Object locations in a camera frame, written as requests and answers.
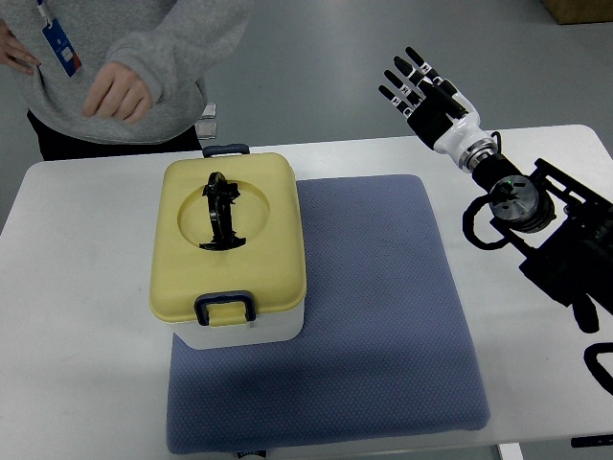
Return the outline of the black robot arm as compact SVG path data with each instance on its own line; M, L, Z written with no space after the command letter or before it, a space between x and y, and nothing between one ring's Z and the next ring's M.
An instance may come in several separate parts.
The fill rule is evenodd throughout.
M471 176L484 194L463 214L465 237L483 250L512 245L521 273L597 332L597 309L612 310L611 202L543 159L525 175L496 153Z

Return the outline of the person's right hand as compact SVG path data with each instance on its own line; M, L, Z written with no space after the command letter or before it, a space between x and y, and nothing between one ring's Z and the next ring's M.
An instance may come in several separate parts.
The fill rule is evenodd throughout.
M18 40L8 24L0 22L1 64L31 76L40 61Z

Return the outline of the person's left hand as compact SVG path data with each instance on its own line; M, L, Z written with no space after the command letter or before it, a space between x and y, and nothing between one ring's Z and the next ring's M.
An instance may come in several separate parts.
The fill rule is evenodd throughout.
M153 104L144 80L122 63L111 61L101 68L91 85L82 115L134 125L147 115Z

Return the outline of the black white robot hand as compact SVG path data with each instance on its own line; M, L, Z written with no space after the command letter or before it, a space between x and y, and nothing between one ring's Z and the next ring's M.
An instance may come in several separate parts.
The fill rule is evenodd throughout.
M389 84L379 86L379 93L429 149L473 172L479 162L498 152L496 141L481 129L478 111L450 80L414 48L405 53L394 57L394 71L384 72Z

